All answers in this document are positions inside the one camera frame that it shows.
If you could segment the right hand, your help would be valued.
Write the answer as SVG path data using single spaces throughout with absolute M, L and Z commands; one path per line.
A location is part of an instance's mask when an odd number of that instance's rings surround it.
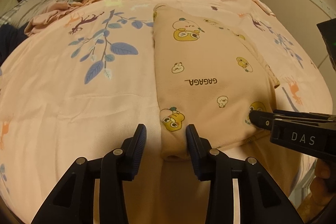
M 314 175 L 315 178 L 310 184 L 310 194 L 297 209 L 303 223 L 308 223 L 316 217 L 335 196 L 335 193 L 327 189 L 325 181 L 330 178 L 331 169 L 323 160 L 317 160 Z

